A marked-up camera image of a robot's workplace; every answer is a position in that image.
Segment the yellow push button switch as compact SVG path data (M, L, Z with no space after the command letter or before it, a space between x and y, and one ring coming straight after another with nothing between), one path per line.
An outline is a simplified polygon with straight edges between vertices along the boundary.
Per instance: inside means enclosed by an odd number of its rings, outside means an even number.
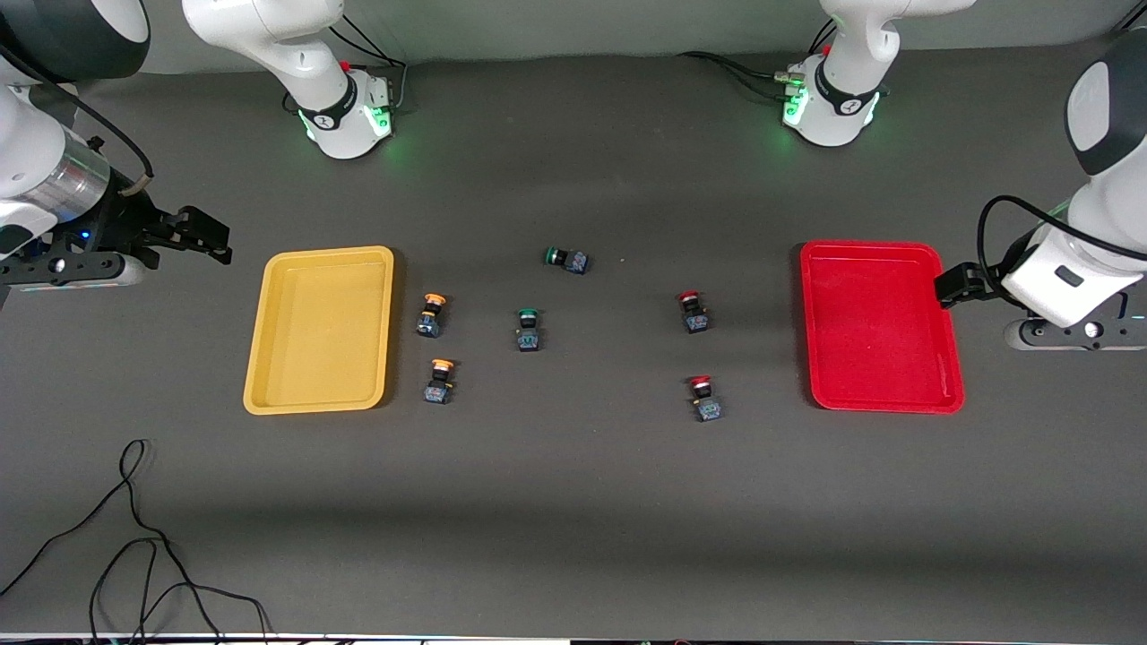
M423 401L434 404L447 404L453 391L454 362L443 358L431 360L431 376L423 391Z
M418 322L415 322L415 331L419 336L426 336L426 339L438 339L440 335L440 314L443 313L444 306L447 305L447 298L443 297L440 294L427 293L426 304L422 306L418 314Z

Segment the red plastic tray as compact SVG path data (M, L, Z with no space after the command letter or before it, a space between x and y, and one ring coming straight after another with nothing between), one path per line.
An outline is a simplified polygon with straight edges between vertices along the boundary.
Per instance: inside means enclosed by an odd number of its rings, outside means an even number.
M814 240L799 248L807 387L837 411L953 414L963 379L934 281L939 254L914 242Z

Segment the yellow plastic tray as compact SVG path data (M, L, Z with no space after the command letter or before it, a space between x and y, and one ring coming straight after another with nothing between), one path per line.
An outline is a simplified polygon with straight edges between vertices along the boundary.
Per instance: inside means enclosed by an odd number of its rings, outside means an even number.
M376 407L385 394L395 269L383 244L275 254L263 269L245 412Z

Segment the dark grey table mat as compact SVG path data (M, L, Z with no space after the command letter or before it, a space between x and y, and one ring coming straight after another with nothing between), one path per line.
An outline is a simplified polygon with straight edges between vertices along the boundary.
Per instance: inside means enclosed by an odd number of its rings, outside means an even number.
M1105 47L902 54L840 150L680 57L418 67L395 138L353 162L265 73L89 87L154 200L224 220L234 261L5 302L0 588L143 438L145 519L283 632L1147 642L1147 352L1016 351L1012 306L972 303L960 411L828 411L796 274L816 238L972 261L991 197L1058 205L1084 180L1066 93ZM247 413L267 262L368 244L396 258L384 399Z

